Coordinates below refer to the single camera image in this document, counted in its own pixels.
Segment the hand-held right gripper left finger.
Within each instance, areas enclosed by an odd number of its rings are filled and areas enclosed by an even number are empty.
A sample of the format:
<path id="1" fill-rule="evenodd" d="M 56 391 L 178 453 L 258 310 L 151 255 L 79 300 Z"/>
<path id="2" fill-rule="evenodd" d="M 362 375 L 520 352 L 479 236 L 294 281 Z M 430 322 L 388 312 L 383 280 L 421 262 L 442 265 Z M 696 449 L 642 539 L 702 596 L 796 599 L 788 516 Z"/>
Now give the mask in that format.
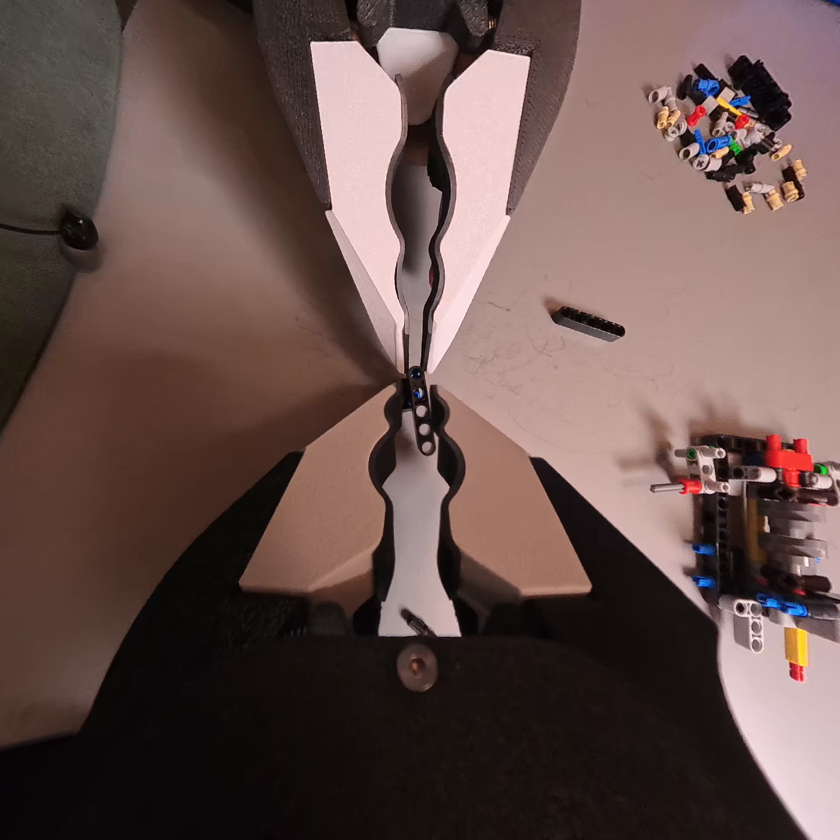
<path id="1" fill-rule="evenodd" d="M 239 579 L 244 592 L 333 604 L 352 617 L 375 596 L 386 500 L 371 457 L 402 425 L 390 384 L 307 446 Z"/>

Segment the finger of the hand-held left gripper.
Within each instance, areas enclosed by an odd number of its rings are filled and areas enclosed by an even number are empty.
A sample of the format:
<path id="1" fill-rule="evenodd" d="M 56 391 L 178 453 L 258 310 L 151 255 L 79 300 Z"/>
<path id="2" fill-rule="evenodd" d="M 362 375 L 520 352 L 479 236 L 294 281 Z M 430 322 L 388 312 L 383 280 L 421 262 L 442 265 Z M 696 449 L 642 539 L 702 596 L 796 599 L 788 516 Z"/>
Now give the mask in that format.
<path id="1" fill-rule="evenodd" d="M 510 222 L 530 64 L 529 56 L 489 49 L 450 81 L 437 107 L 444 190 L 430 243 L 433 292 L 424 311 L 429 374 L 453 342 Z"/>
<path id="2" fill-rule="evenodd" d="M 392 183 L 407 135 L 403 79 L 355 40 L 313 41 L 310 49 L 329 183 L 325 215 L 377 339 L 402 372 L 406 306 L 396 280 L 405 245 Z"/>

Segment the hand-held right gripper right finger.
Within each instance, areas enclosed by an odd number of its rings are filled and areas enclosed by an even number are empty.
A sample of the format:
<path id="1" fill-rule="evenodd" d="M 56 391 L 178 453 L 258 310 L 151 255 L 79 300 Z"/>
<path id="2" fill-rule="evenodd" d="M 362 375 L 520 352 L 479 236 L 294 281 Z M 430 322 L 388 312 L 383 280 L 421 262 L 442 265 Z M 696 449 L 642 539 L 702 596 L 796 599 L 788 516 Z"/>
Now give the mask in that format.
<path id="1" fill-rule="evenodd" d="M 529 453 L 434 387 L 437 472 L 446 484 L 437 570 L 459 621 L 586 596 L 592 583 Z"/>

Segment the lego car chassis assembly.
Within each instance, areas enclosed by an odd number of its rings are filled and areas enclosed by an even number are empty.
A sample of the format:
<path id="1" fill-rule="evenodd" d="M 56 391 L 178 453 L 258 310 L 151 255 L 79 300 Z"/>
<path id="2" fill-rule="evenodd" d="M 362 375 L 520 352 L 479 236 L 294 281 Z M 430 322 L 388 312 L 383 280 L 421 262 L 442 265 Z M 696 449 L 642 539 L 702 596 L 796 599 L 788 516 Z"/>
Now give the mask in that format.
<path id="1" fill-rule="evenodd" d="M 707 434 L 668 456 L 682 470 L 653 494 L 691 498 L 691 580 L 731 617 L 737 643 L 764 651 L 764 626 L 781 627 L 789 677 L 806 681 L 812 636 L 838 642 L 838 588 L 823 571 L 821 533 L 838 513 L 838 462 L 815 457 L 806 437 Z"/>

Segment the pile of small lego pieces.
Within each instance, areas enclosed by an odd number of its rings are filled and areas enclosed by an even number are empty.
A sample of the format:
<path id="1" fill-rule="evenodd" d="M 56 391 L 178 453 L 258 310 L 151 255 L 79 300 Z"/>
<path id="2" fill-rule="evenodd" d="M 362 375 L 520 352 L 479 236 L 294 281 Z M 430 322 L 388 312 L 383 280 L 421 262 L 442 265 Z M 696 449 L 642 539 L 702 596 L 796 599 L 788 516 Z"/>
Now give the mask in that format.
<path id="1" fill-rule="evenodd" d="M 806 166 L 781 136 L 790 122 L 779 131 L 762 123 L 750 97 L 735 88 L 728 66 L 717 75 L 697 64 L 676 85 L 648 89 L 657 132 L 680 161 L 719 186 L 741 216 L 758 203 L 777 212 L 803 201 Z"/>

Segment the long black lego piece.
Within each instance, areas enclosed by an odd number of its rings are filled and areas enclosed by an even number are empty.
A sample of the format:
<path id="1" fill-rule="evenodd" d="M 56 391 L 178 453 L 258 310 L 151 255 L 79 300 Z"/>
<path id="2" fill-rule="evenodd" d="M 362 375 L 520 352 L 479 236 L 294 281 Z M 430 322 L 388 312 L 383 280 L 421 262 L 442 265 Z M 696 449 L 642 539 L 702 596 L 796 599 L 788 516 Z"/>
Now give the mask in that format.
<path id="1" fill-rule="evenodd" d="M 791 97 L 761 59 L 741 55 L 728 66 L 728 73 L 735 88 L 750 97 L 759 120 L 772 131 L 781 130 L 791 120 Z"/>

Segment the person's left hand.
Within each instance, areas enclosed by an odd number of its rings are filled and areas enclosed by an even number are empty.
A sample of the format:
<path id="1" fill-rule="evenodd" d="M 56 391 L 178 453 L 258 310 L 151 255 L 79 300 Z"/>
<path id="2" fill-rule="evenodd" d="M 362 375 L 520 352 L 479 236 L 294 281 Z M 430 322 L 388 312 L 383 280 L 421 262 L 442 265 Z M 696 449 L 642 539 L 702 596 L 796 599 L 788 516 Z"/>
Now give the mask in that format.
<path id="1" fill-rule="evenodd" d="M 427 168 L 430 150 L 435 139 L 436 129 L 433 120 L 410 124 L 403 147 L 402 163 Z"/>

